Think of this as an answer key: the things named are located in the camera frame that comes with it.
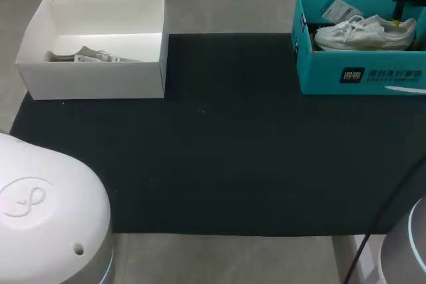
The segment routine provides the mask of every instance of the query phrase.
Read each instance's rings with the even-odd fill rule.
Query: teal shoe box
[[[335,0],[297,0],[292,28],[294,56],[304,94],[426,93],[426,51],[316,51],[311,35],[331,25],[322,15]],[[392,0],[343,0],[392,21]],[[416,38],[426,35],[426,12],[406,5],[401,20],[417,20]]]

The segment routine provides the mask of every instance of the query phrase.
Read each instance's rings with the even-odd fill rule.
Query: black table surface
[[[90,166],[116,232],[365,233],[426,150],[422,96],[305,96],[290,35],[171,35],[165,99],[34,101],[11,134]],[[422,170],[376,233],[425,193]]]

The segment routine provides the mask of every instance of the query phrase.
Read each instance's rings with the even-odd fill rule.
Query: white box
[[[42,0],[16,65],[35,100],[164,98],[167,30],[164,0]],[[140,62],[45,61],[82,46]]]

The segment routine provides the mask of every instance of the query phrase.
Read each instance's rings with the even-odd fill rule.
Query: shoe
[[[55,55],[51,51],[47,51],[45,55],[45,61],[49,61],[51,63],[65,63],[65,62],[133,63],[133,62],[137,62],[137,60],[112,56],[104,51],[92,50],[86,46],[83,46],[77,53],[73,55],[66,55],[66,56]]]
[[[414,41],[415,25],[414,18],[397,28],[392,21],[386,21],[378,15],[367,19],[353,16],[336,26],[318,29],[315,42],[326,51],[404,51]]]

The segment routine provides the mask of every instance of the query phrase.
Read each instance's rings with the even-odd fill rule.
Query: tag
[[[331,21],[332,23],[338,24],[342,21],[351,19],[355,15],[363,17],[363,13],[355,7],[348,5],[343,0],[335,0],[325,11],[322,17],[328,21]]]
[[[74,62],[75,63],[100,63],[101,60],[92,58],[92,57],[82,56],[82,55],[75,55]]]

